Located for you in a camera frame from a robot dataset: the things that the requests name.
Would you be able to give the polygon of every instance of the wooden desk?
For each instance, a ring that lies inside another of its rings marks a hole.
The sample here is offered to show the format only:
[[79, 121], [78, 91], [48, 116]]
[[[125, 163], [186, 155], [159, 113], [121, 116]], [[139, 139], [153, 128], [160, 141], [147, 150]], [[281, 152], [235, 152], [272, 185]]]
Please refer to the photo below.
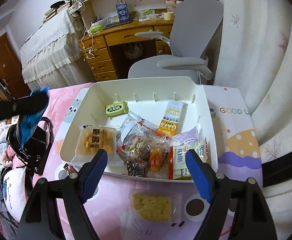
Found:
[[[151, 57], [161, 54], [171, 54], [169, 46], [163, 41], [135, 36], [137, 32], [160, 31], [169, 38], [173, 21], [149, 20], [119, 25], [93, 37], [86, 35], [83, 40], [78, 40], [81, 52], [86, 57], [91, 71], [97, 81], [127, 78], [129, 66], [124, 55], [123, 44], [140, 41], [143, 44], [143, 57]], [[87, 48], [96, 49], [92, 52], [95, 57], [88, 53]]]

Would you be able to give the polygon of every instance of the green snack package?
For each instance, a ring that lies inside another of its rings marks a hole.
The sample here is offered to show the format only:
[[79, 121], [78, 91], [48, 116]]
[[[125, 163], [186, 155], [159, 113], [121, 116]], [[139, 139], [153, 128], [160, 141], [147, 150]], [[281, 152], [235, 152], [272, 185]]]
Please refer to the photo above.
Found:
[[105, 107], [106, 115], [108, 117], [128, 113], [128, 106], [126, 101], [113, 103]]

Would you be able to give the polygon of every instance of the table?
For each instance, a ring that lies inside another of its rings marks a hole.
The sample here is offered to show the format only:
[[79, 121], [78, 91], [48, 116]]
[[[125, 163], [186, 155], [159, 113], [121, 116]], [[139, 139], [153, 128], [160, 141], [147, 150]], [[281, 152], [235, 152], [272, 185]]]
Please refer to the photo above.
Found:
[[[205, 86], [211, 110], [218, 151], [219, 171], [231, 179], [253, 177], [262, 186], [262, 164], [254, 127], [240, 92], [235, 88]], [[71, 106], [80, 105], [88, 87], [83, 88]], [[68, 112], [55, 136], [43, 177], [58, 179], [64, 162], [59, 152], [67, 127], [74, 113]], [[176, 224], [147, 222], [134, 218], [129, 211], [129, 191], [133, 188], [182, 193], [182, 215]], [[57, 200], [64, 232], [71, 235], [62, 200]], [[209, 204], [203, 200], [193, 183], [147, 182], [103, 175], [94, 196], [85, 209], [101, 240], [171, 240], [193, 239], [203, 221]], [[234, 213], [229, 210], [220, 239], [227, 239]]]
[[[171, 55], [170, 48], [164, 41], [138, 37], [135, 36], [135, 33], [160, 31], [163, 32], [163, 36], [169, 38], [172, 26], [173, 21], [157, 19], [140, 22], [134, 20], [128, 24], [105, 29], [94, 34], [93, 37], [86, 35], [83, 39], [78, 40], [78, 44], [96, 81], [127, 78], [129, 66], [126, 63], [123, 44], [137, 41], [145, 42], [143, 46], [144, 57], [161, 54]], [[89, 48], [94, 50], [92, 54], [89, 53]]]

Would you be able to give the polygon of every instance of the yellow mug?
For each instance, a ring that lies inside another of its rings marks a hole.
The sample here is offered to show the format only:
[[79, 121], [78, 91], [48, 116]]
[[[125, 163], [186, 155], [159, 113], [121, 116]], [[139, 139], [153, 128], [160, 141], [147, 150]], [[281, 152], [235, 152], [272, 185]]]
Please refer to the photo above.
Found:
[[164, 15], [165, 21], [173, 21], [174, 20], [174, 13], [173, 12], [166, 12], [162, 13]]

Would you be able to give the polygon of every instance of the white plastic bin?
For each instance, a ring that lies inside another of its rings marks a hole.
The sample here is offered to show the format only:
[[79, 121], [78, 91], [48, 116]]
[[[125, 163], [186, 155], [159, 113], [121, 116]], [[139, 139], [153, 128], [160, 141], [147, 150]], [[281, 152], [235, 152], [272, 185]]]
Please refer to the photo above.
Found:
[[[186, 103], [185, 116], [179, 122], [177, 133], [188, 131], [199, 123], [202, 135], [207, 140], [209, 163], [217, 172], [216, 142], [204, 87], [195, 84], [189, 77], [136, 78], [95, 83], [86, 93], [70, 125], [60, 151], [61, 159], [70, 162], [74, 157], [80, 128], [83, 125], [97, 124], [115, 127], [122, 124], [126, 115], [109, 118], [105, 114], [105, 106], [117, 101], [127, 101], [129, 110], [154, 124], [159, 124], [168, 99]], [[122, 175], [127, 174], [126, 164], [120, 167], [107, 167], [105, 173], [132, 179], [192, 182]]]

